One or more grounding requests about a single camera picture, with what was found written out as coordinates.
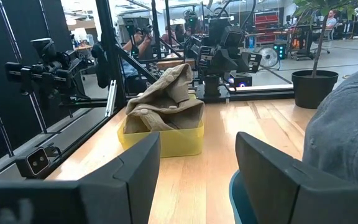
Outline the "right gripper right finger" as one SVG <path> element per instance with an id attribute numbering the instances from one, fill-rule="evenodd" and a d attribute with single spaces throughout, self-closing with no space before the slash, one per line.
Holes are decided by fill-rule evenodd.
<path id="1" fill-rule="evenodd" d="M 258 223 L 358 223 L 358 185 L 238 132 L 239 172 Z"/>

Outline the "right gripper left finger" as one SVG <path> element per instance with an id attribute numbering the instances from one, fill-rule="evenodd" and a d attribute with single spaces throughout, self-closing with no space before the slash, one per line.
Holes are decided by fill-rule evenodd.
<path id="1" fill-rule="evenodd" d="M 78 180 L 0 180 L 0 223 L 147 223 L 159 167 L 150 133 Z"/>

